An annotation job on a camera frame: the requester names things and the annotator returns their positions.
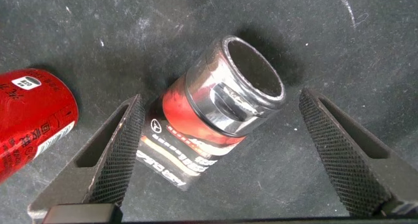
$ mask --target black surface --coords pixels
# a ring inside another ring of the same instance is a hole
[[[72,133],[0,185],[0,222],[29,223],[26,206],[123,100],[156,97],[229,34],[277,68],[287,103],[188,192],[137,163],[124,220],[348,215],[298,94],[324,93],[418,168],[416,1],[0,0],[0,71],[45,64],[80,107]]]

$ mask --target printed label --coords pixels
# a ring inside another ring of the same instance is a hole
[[[150,105],[137,159],[186,190],[244,137],[226,136],[207,126],[190,106],[184,86],[181,77]]]
[[[24,90],[31,90],[41,85],[41,82],[36,78],[30,76],[24,76],[15,80],[12,80],[12,83],[19,88]]]
[[[48,140],[44,141],[41,145],[39,145],[35,158],[38,157],[38,155],[40,155],[46,149],[48,149],[52,144],[56,143],[58,140],[63,138],[65,135],[67,135],[71,131],[71,129],[74,127],[74,124],[75,124],[75,121],[71,122],[70,124],[65,126],[63,129],[61,129],[58,133],[56,133],[54,136],[51,136]]]

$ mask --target red spray can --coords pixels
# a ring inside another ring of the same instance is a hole
[[[0,74],[0,183],[65,136],[77,120],[74,96],[49,72]]]

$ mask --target metal tool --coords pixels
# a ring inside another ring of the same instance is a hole
[[[44,223],[120,222],[118,207],[131,179],[143,122],[140,95],[122,103],[29,205],[27,212],[34,222],[41,222],[48,210],[58,204],[72,205],[53,207]]]
[[[352,216],[418,214],[418,172],[325,96],[299,108],[341,202]]]

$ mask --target logo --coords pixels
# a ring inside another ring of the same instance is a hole
[[[156,119],[151,121],[151,129],[156,133],[161,133],[161,125],[158,123]]]

